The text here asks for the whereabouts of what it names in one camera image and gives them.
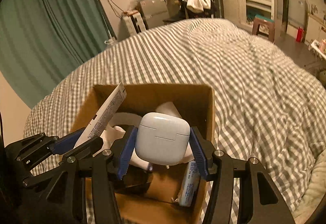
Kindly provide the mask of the white stacked boxes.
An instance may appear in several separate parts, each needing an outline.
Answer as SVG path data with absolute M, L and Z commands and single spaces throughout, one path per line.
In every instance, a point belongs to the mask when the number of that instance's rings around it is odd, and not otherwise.
M 140 12 L 137 10 L 126 12 L 122 16 L 122 20 L 130 37 L 146 31 L 143 18 L 141 17 Z

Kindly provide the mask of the silver mini fridge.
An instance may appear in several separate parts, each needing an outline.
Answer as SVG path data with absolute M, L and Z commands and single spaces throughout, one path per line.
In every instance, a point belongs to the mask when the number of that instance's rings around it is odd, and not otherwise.
M 148 30 L 163 26 L 170 17 L 165 0 L 139 0 L 139 9 Z

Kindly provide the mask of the brown cardboard box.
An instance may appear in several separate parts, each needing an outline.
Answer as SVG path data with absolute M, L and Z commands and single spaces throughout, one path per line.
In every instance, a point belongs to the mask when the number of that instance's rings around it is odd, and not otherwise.
M 201 223 L 209 199 L 207 182 L 191 176 L 197 187 L 189 206 L 182 186 L 193 161 L 191 128 L 206 140 L 214 136 L 214 91 L 207 85 L 126 85 L 126 98 L 111 126 L 135 125 L 136 153 L 153 165 L 150 182 L 134 191 L 117 191 L 120 215 L 133 223 Z

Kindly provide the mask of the small white side table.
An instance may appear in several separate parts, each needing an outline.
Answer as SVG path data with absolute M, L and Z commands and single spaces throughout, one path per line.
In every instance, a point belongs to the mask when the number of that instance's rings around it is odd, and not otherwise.
M 326 60 L 325 56 L 325 45 L 323 42 L 319 42 L 318 40 L 313 40 L 308 49 L 315 53 L 315 55 L 319 56 L 321 59 Z

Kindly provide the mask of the white earbuds case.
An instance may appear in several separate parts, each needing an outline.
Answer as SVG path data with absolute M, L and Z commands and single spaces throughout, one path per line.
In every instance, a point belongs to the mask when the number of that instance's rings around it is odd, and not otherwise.
M 135 152 L 144 161 L 174 166 L 183 160 L 190 136 L 190 126 L 182 118 L 151 112 L 138 127 Z

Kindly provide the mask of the grey checked bed quilt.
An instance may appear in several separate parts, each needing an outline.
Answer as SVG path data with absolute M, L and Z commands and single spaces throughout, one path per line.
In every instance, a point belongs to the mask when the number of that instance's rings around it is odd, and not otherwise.
M 257 157 L 292 213 L 325 151 L 325 88 L 271 42 L 228 20 L 194 19 L 130 37 L 90 59 L 31 111 L 24 136 L 64 136 L 94 85 L 187 83 L 214 89 L 213 143 Z

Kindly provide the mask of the green curtain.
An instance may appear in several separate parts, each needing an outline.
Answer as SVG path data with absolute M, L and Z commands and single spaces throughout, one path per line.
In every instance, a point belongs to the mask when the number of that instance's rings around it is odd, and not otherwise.
M 32 108 L 114 36 L 100 0 L 2 0 L 1 73 Z

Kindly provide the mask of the blue white packet in box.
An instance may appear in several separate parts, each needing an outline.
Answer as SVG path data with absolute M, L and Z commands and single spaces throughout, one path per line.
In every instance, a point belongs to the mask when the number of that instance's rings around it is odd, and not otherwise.
M 190 207 L 193 196 L 198 188 L 200 175 L 195 161 L 187 164 L 185 175 L 181 184 L 177 202 L 179 206 Z

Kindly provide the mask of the white garment on chair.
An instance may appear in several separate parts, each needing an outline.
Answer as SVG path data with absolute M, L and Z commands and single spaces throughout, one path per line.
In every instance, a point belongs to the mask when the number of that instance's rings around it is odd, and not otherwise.
M 186 7 L 193 13 L 202 13 L 204 10 L 210 10 L 211 0 L 187 0 Z

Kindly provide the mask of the white cosmetic tube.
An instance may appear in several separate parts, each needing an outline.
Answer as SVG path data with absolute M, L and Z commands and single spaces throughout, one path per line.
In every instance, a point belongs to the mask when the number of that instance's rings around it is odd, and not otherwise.
M 112 119 L 120 105 L 127 96 L 124 85 L 120 82 L 119 85 L 108 96 L 105 102 L 101 105 L 95 116 L 91 119 L 79 139 L 76 141 L 74 148 L 85 143 L 94 136 L 101 136 L 108 122 Z

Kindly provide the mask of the brown plastic stool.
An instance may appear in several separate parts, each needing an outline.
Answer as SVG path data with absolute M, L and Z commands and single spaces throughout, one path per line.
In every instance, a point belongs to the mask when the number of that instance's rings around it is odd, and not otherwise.
M 268 30 L 267 33 L 260 31 L 260 28 L 264 27 Z M 275 22 L 272 19 L 268 19 L 267 17 L 256 15 L 254 17 L 253 26 L 252 26 L 252 35 L 258 36 L 259 34 L 262 36 L 266 36 L 270 42 L 275 41 Z

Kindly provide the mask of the red fire extinguisher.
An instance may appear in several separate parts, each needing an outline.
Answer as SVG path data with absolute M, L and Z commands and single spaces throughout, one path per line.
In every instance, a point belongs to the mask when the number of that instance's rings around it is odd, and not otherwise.
M 302 43 L 303 38 L 304 38 L 304 29 L 302 27 L 299 27 L 296 35 L 296 42 Z

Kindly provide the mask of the cream fleece blanket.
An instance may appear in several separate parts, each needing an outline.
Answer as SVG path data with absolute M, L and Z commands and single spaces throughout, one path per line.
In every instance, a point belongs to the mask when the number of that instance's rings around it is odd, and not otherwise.
M 295 223 L 305 223 L 313 214 L 314 210 L 316 210 L 325 195 L 325 164 L 325 151 L 323 151 L 318 156 L 312 169 L 308 188 L 302 196 L 298 208 L 293 212 Z

